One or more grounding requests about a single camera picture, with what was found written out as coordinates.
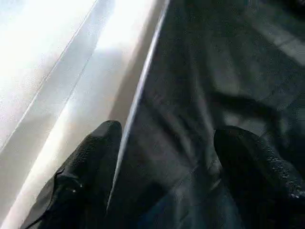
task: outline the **white surface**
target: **white surface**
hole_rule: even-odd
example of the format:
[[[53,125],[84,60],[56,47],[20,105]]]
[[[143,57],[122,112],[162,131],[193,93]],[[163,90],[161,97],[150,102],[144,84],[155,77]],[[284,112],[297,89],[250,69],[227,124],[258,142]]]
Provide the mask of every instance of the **white surface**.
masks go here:
[[[28,176],[25,175],[25,181],[22,181],[20,188],[18,185],[10,188],[16,194],[12,199],[10,210],[6,211],[8,214],[6,213],[2,224],[3,229],[20,226],[45,182],[90,131],[108,119],[117,119],[123,125],[126,121],[164,1],[109,0],[108,2],[109,13],[104,20],[105,23],[102,22],[102,32],[97,46],[72,94],[65,101],[61,114],[55,118],[55,124],[48,125],[51,128],[48,127],[47,131],[43,128],[45,122],[37,122],[41,118],[44,119],[41,117],[42,110],[47,110],[45,114],[52,115],[50,104],[45,106],[43,103],[38,103],[39,112],[33,112],[31,115],[33,125],[38,123],[47,136],[41,143],[35,145],[34,150],[40,150],[35,162],[31,163],[33,166],[30,173]],[[54,85],[51,84],[45,98],[48,98],[47,95],[53,97],[54,94],[60,93]],[[19,138],[24,139],[26,134],[26,131],[22,131]],[[15,168],[14,175],[21,176],[21,172],[22,170]],[[10,185],[9,180],[2,177],[0,182],[2,185],[5,182],[5,185]]]

